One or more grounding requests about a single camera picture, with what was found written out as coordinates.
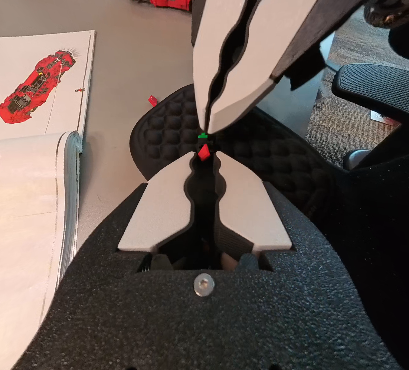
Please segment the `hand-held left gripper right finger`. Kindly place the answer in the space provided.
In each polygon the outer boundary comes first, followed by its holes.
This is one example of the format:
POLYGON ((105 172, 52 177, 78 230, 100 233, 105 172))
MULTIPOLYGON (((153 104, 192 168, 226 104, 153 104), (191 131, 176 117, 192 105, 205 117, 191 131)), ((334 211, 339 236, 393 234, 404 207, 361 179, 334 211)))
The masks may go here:
POLYGON ((283 251, 291 239, 263 181, 223 152, 215 154, 215 243, 222 252, 283 251))

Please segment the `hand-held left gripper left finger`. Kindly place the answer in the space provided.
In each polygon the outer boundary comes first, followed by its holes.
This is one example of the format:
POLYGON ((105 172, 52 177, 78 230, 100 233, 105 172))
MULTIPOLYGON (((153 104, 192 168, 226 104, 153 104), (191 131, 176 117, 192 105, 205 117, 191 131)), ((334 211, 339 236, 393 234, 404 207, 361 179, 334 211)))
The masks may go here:
POLYGON ((195 152, 156 173, 147 183, 119 241, 120 251, 159 252, 193 227, 195 206, 187 193, 195 152))

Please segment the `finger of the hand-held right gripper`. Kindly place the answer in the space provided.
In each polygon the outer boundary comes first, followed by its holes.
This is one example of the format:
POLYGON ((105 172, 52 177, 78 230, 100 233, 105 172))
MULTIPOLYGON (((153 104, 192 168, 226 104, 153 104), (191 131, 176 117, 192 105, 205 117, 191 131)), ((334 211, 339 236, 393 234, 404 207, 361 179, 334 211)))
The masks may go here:
POLYGON ((221 69, 222 49, 239 23, 247 0, 206 0, 193 48, 193 85, 199 127, 207 131, 212 83, 221 69))
POLYGON ((274 88, 273 71, 316 2, 258 2, 248 24, 246 46, 210 109, 209 134, 235 123, 274 88))

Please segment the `lego instruction booklet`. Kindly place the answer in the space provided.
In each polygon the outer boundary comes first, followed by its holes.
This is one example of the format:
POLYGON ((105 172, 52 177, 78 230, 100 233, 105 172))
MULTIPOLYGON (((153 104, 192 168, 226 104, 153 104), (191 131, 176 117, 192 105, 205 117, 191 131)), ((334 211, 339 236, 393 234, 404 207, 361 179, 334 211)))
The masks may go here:
POLYGON ((32 341, 77 251, 94 45, 94 30, 1 37, 1 369, 32 341))

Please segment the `large black wrist rest pad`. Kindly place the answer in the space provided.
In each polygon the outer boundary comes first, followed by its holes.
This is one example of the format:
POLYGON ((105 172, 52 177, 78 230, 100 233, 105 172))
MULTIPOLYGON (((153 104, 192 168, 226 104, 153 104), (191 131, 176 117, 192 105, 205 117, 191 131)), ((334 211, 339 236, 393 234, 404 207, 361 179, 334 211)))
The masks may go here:
MULTIPOLYGON (((188 152, 195 152, 202 130, 193 85, 151 108, 130 135, 130 153, 149 180, 188 152)), ((329 165, 304 139, 258 107, 211 138, 216 151, 242 163, 271 183, 312 221, 322 217, 336 192, 329 165)))

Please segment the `grey chair base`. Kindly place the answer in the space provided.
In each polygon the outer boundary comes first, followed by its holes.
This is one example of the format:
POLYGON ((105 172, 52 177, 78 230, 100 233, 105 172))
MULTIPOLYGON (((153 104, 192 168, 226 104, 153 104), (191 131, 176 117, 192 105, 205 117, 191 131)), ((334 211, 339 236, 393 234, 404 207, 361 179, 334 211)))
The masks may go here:
POLYGON ((354 151, 350 151, 345 154, 342 160, 342 168, 344 170, 352 170, 353 168, 357 167, 358 164, 363 161, 363 159, 371 152, 371 150, 366 149, 358 149, 354 151))

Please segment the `small printed card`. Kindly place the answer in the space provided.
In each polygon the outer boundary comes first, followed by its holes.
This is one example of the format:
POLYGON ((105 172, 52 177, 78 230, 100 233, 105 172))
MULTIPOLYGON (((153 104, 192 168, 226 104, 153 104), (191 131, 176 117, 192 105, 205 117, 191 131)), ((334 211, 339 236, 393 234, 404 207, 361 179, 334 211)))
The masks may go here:
POLYGON ((374 120, 376 122, 380 122, 392 127, 398 127, 400 125, 400 122, 393 120, 392 118, 382 116, 380 113, 371 111, 371 120, 374 120))

